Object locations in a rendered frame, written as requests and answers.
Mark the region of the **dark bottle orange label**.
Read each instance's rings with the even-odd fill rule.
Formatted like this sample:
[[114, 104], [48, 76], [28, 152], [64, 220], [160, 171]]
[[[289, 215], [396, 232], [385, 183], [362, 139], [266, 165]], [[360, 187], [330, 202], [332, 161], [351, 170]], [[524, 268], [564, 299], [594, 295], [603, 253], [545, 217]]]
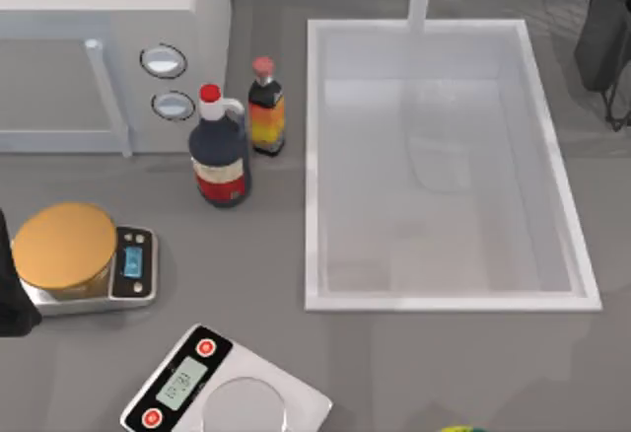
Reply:
[[250, 141], [255, 151], [274, 157], [285, 144], [283, 89], [274, 78], [275, 64], [270, 57], [256, 57], [252, 71], [254, 81], [247, 95]]

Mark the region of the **dark jug bottle red cap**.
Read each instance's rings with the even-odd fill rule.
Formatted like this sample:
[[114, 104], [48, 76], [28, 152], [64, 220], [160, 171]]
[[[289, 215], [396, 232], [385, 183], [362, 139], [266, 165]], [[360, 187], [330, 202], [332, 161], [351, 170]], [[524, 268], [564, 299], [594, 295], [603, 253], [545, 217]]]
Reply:
[[202, 85], [198, 97], [199, 119], [188, 137], [197, 188], [215, 207], [237, 206], [251, 190], [245, 107], [216, 84]]

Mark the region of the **white sink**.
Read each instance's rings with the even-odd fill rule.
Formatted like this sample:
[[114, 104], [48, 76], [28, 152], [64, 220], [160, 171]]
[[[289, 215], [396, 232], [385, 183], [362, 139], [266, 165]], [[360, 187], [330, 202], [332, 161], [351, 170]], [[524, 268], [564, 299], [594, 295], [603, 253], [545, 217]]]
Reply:
[[601, 310], [524, 21], [307, 41], [307, 310]]

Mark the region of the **round microwave knob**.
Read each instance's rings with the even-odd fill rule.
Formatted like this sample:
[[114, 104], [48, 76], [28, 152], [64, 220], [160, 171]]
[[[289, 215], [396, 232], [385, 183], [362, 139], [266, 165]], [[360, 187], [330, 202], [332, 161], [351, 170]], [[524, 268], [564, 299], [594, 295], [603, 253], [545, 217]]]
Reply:
[[176, 47], [166, 43], [143, 49], [139, 60], [142, 68], [158, 79], [176, 79], [187, 69], [185, 55]]
[[153, 112], [169, 121], [187, 120], [195, 114], [196, 106], [191, 97], [178, 91], [155, 95], [151, 101]]

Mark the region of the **silver scale blue display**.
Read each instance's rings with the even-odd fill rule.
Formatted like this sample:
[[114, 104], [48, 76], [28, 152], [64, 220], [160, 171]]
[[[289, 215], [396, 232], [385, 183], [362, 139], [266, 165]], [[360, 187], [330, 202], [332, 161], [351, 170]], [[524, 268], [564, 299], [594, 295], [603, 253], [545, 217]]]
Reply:
[[159, 241], [145, 228], [118, 226], [117, 246], [108, 267], [85, 287], [46, 291], [24, 281], [24, 289], [45, 317], [133, 310], [157, 297]]

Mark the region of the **pale microwave oven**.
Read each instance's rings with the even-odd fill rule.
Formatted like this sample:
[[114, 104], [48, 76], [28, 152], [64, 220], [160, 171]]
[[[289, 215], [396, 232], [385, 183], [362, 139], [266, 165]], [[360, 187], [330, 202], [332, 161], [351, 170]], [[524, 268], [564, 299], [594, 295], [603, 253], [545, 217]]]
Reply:
[[[225, 82], [231, 17], [231, 0], [0, 0], [0, 39], [102, 40], [132, 155], [183, 153], [198, 118], [199, 88]], [[176, 79], [155, 78], [140, 64], [140, 52], [160, 43], [187, 59], [186, 71]], [[152, 98], [169, 91], [191, 97], [195, 114], [183, 121], [157, 116]], [[103, 131], [0, 131], [0, 153], [121, 154], [115, 135]]]

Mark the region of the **silver scale red buttons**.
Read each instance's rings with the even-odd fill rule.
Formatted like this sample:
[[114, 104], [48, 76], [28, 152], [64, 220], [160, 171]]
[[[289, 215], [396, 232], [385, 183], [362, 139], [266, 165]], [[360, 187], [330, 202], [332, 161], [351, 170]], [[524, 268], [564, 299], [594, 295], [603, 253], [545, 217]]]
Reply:
[[333, 402], [202, 324], [175, 344], [125, 406], [126, 432], [319, 432]]

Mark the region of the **yellow round tin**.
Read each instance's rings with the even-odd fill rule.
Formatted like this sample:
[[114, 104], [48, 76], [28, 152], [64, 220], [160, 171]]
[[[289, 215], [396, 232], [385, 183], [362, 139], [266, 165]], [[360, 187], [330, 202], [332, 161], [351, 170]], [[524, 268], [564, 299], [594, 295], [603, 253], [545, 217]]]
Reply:
[[105, 286], [117, 248], [116, 225], [98, 205], [59, 202], [25, 221], [11, 248], [29, 294], [79, 299]]

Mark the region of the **microwave oven door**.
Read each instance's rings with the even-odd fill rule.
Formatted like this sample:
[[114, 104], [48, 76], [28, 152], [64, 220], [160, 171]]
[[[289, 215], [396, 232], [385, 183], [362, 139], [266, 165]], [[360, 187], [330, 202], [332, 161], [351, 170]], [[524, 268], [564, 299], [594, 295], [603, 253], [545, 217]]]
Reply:
[[84, 41], [0, 39], [0, 131], [113, 134]]

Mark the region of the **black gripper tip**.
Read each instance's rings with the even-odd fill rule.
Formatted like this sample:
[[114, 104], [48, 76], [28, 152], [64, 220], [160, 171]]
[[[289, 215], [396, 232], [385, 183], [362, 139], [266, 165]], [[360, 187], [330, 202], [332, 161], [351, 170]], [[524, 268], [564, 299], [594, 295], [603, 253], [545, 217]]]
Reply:
[[0, 337], [24, 337], [41, 321], [42, 315], [19, 278], [6, 219], [0, 208]]

